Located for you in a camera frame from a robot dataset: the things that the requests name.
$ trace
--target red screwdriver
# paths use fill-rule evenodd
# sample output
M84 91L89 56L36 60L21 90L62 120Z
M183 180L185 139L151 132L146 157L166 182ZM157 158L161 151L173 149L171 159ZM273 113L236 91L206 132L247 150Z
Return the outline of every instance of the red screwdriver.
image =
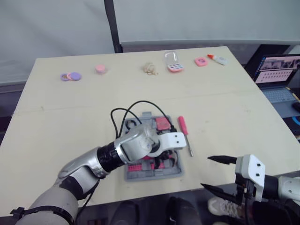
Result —
M189 145L189 142L188 142L188 137L187 137L187 135L188 135L188 129L187 129L187 126L186 126L186 123L184 121L183 116L178 117L178 121L179 121L180 129L181 129L181 131L183 132L183 134L184 134L184 136L186 138L188 151L191 154L191 157L193 157L194 156L194 152L191 149L191 146Z

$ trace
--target pink calculator toy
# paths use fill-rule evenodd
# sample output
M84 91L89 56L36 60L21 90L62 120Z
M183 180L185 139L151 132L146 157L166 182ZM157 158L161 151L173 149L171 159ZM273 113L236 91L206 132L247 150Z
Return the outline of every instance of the pink calculator toy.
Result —
M168 51L165 53L165 63L167 68L173 73L183 70L183 65L179 63L177 53L175 51Z

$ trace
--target black strap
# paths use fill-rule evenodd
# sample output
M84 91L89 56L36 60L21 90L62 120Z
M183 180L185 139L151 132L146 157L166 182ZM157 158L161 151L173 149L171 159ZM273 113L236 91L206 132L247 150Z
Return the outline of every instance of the black strap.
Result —
M52 211L53 214L56 214L62 218L64 218L69 225L74 225L74 219L71 216L70 213L68 213L66 210L57 207L57 206L51 206L51 205L44 205L44 206L39 206L30 210L24 210L24 208L17 208L16 210L12 210L10 214L13 214L13 217L16 219L21 219L24 215L32 214L32 213L37 213L40 211Z

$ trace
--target sneaker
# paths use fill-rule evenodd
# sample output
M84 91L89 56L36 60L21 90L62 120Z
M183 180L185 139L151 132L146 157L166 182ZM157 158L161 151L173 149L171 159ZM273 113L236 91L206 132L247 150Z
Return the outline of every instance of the sneaker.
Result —
M208 210L216 216L230 216L233 218L241 219L239 212L241 212L242 207L224 200L223 198L213 197L207 202Z

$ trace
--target glue bottle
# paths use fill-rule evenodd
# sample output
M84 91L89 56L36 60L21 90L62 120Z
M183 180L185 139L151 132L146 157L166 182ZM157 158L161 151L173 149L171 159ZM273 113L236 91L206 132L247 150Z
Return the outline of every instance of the glue bottle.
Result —
M224 59L223 57L218 57L215 55L207 55L207 57L211 58L212 60L214 60L222 65L226 65L228 63L227 59Z

